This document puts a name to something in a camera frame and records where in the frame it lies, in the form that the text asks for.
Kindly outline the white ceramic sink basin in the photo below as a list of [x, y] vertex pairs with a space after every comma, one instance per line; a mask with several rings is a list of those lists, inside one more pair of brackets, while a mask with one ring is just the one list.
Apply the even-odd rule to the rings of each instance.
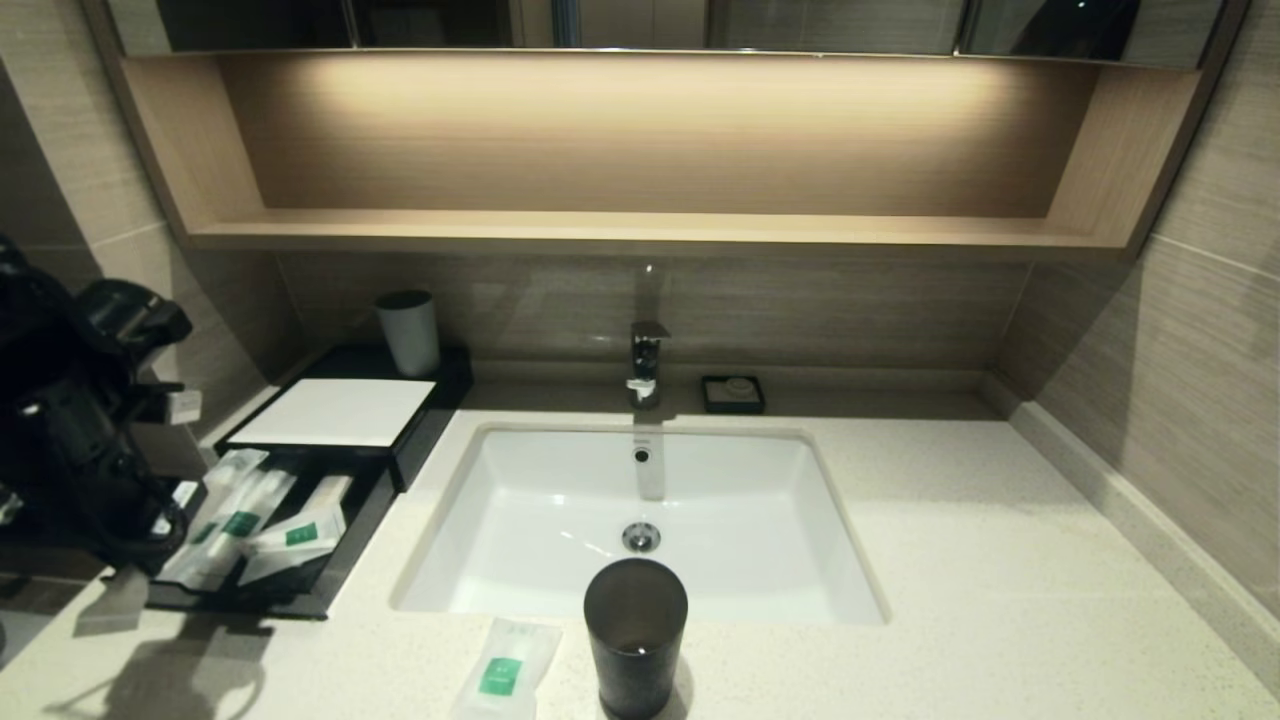
[[[635, 521], [659, 528], [658, 550], [622, 546]], [[669, 568], [694, 621], [890, 620], [808, 438], [631, 428], [483, 427], [392, 605], [581, 618], [590, 580], [625, 559]]]

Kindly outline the black soap dish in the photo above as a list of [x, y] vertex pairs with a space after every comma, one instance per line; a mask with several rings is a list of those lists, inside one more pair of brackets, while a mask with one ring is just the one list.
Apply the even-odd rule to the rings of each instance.
[[[724, 379], [730, 377], [749, 377], [756, 383], [758, 393], [750, 398], [739, 398], [724, 392]], [[704, 409], [718, 415], [762, 415], [765, 411], [765, 395], [754, 375], [704, 375], [701, 378]]]

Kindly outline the chrome basin faucet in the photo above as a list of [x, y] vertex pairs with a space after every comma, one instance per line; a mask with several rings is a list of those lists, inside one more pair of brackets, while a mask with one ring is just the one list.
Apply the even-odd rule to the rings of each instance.
[[630, 329], [630, 375], [625, 382], [634, 409], [648, 410], [659, 401], [660, 343], [671, 337], [659, 322], [635, 322]]

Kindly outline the black box drawer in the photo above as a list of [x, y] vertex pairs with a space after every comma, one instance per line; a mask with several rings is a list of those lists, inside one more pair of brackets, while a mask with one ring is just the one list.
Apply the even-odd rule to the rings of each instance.
[[380, 459], [349, 457], [342, 468], [355, 473], [355, 483], [340, 503], [348, 527], [330, 553], [246, 585], [241, 585], [239, 579], [247, 562], [239, 560], [225, 582], [210, 592], [152, 582], [146, 609], [307, 621], [328, 619], [361, 553], [399, 495], [392, 469]]

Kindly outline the mirrored wall cabinet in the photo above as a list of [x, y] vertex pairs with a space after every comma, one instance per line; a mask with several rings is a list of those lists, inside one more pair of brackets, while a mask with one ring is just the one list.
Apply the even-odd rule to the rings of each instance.
[[351, 49], [1201, 64], [1226, 0], [102, 0], [128, 56]]

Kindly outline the wooden wall shelf niche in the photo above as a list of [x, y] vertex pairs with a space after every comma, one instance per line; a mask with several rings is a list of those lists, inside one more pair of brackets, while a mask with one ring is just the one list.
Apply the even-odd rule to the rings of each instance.
[[909, 56], [115, 58], [184, 243], [282, 252], [1133, 258], [1202, 70]]

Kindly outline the white sachet green label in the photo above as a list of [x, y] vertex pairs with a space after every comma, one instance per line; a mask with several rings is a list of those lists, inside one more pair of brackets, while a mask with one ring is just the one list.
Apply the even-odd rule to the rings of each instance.
[[451, 720], [536, 720], [538, 687], [562, 637], [558, 626], [494, 619]]
[[346, 533], [340, 505], [330, 503], [303, 510], [270, 525], [243, 543], [247, 557], [278, 552], [333, 551]]

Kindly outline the plain white sachet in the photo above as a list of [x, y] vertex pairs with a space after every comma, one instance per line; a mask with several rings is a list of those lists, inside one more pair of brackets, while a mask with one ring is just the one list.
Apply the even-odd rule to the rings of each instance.
[[306, 562], [314, 560], [325, 559], [332, 555], [333, 550], [278, 550], [265, 553], [253, 553], [248, 556], [244, 570], [239, 575], [238, 587], [247, 587], [251, 583], [260, 582], [268, 577], [274, 577], [279, 573], [288, 571], [291, 569], [301, 568]]

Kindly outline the white card panel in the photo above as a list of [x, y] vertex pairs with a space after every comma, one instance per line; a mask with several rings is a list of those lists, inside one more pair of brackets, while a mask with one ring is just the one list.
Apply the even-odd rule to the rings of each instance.
[[230, 434], [229, 442], [385, 448], [435, 387], [431, 380], [303, 378]]

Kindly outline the dark grey tumbler cup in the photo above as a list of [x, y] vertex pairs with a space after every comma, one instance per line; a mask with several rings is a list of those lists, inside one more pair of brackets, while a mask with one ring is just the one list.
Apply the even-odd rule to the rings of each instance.
[[667, 706], [689, 610], [684, 583], [650, 559], [612, 562], [590, 580], [582, 615], [609, 714], [653, 720]]

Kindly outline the pale grey cup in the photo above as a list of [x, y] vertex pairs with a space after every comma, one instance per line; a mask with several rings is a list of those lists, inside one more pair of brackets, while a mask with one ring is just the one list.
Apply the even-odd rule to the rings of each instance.
[[401, 375], [425, 378], [440, 365], [434, 297], [425, 290], [402, 290], [375, 300], [375, 311]]

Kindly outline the small beige packet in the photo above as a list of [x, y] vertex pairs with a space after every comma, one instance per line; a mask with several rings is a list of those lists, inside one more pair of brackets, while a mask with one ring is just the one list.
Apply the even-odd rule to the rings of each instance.
[[300, 514], [332, 510], [340, 512], [342, 501], [353, 482], [355, 478], [349, 474], [324, 477], [305, 501]]

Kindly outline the clear toothbrush packet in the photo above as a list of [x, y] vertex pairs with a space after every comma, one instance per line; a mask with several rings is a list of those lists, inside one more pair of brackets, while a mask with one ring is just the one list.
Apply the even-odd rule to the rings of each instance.
[[193, 591], [186, 587], [186, 575], [195, 561], [195, 555], [200, 551], [200, 543], [214, 529], [215, 514], [233, 497], [242, 480], [252, 471], [262, 471], [261, 465], [266, 459], [268, 454], [262, 450], [234, 450], [223, 456], [205, 475], [204, 486], [207, 496], [189, 524], [184, 543], [159, 574], [160, 582]]

